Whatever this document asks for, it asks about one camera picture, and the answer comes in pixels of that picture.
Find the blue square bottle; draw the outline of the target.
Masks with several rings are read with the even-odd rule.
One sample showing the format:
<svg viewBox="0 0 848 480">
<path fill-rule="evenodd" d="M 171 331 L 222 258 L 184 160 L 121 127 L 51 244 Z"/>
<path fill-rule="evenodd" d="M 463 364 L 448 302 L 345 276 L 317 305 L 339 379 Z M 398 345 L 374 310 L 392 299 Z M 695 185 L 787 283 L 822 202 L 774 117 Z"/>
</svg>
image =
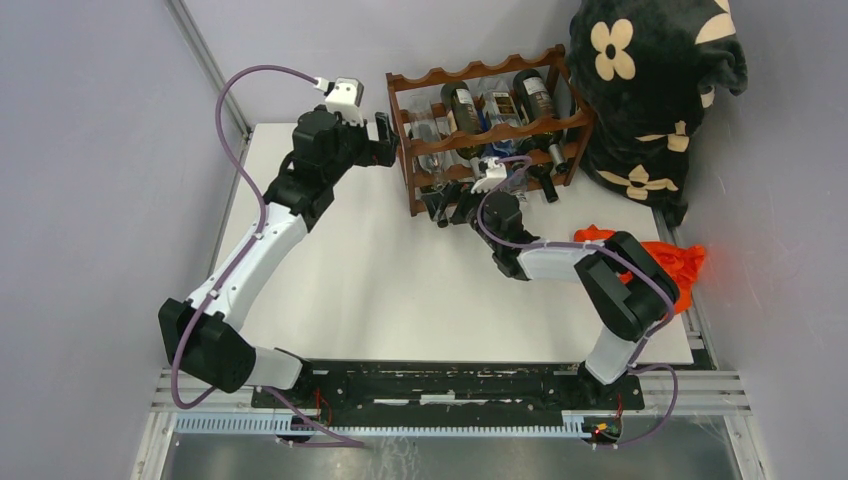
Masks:
<svg viewBox="0 0 848 480">
<path fill-rule="evenodd" d="M 508 124 L 511 127 L 522 126 L 522 122 L 518 114 L 502 115 L 495 114 L 492 111 L 480 111 L 479 117 L 481 120 L 481 125 L 484 127 L 485 131 L 489 131 L 494 126 L 500 124 Z M 523 155 L 527 152 L 526 148 L 523 146 L 526 140 L 526 137 L 516 137 L 513 139 L 491 142 L 485 147 L 484 153 L 487 156 L 495 156 L 501 158 L 511 157 L 515 155 Z M 508 166 L 508 176 L 511 178 L 514 175 L 514 171 L 523 167 L 524 165 L 524 161 L 516 161 L 510 163 Z M 520 202 L 526 202 L 527 186 L 528 180 L 526 177 L 522 177 L 517 180 L 511 178 L 507 183 L 506 191 L 515 196 Z"/>
</svg>

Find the green wine bottle white label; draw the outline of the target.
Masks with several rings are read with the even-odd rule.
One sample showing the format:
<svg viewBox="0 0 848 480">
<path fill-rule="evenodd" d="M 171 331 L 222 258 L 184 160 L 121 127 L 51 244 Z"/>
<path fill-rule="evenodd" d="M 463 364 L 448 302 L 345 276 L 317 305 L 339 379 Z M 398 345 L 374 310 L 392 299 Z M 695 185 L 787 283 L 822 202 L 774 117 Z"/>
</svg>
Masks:
<svg viewBox="0 0 848 480">
<path fill-rule="evenodd" d="M 528 167 L 527 173 L 541 186 L 548 203 L 557 202 L 559 196 L 554 186 L 552 173 L 554 172 L 555 153 L 558 151 L 558 147 L 552 145 L 551 141 L 547 139 L 534 140 L 530 138 L 520 144 L 517 153 L 528 155 L 534 150 L 545 151 L 547 153 L 547 159 L 542 163 L 533 163 Z"/>
</svg>

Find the clear bottle black cap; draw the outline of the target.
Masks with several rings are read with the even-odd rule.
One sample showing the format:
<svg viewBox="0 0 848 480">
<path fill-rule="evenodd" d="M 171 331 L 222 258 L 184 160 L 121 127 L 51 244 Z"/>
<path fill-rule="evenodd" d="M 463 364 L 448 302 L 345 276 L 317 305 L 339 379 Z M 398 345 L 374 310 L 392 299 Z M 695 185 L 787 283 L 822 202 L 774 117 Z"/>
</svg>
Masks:
<svg viewBox="0 0 848 480">
<path fill-rule="evenodd" d="M 523 123 L 510 89 L 500 77 L 484 77 L 478 82 L 482 100 L 482 115 L 486 130 L 501 124 L 522 127 Z M 495 155 L 510 157 L 527 153 L 527 137 L 497 140 L 491 143 Z"/>
</svg>

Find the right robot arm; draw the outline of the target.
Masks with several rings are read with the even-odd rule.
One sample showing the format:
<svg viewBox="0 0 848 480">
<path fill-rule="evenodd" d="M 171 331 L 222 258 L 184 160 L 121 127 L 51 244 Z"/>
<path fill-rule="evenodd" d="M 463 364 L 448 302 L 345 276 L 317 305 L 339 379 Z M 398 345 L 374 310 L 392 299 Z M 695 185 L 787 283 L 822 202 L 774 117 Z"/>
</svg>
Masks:
<svg viewBox="0 0 848 480">
<path fill-rule="evenodd" d="M 602 408 L 617 396 L 617 381 L 635 365 L 647 339 L 675 315 L 680 288 L 626 231 L 582 243 L 544 241 L 525 228 L 513 195 L 474 194 L 467 184 L 427 192 L 422 201 L 439 226 L 468 224 L 489 246 L 504 276 L 582 285 L 603 324 L 577 382 L 580 400 L 591 408 Z"/>
</svg>

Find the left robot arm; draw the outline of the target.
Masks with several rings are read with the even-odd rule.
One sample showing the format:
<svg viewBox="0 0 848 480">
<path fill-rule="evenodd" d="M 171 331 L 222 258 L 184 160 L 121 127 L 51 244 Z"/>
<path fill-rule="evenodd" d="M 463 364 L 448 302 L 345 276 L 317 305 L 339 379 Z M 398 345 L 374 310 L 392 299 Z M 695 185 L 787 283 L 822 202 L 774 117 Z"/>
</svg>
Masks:
<svg viewBox="0 0 848 480">
<path fill-rule="evenodd" d="M 173 371 L 233 393 L 244 386 L 276 388 L 290 407 L 306 405 L 314 381 L 304 359 L 251 345 L 240 330 L 278 265 L 311 232 L 334 200 L 334 188 L 353 167 L 391 167 L 399 136 L 385 112 L 367 125 L 349 125 L 317 107 L 300 116 L 292 149 L 259 200 L 259 214 L 235 249 L 186 299 L 167 299 L 158 322 Z"/>
</svg>

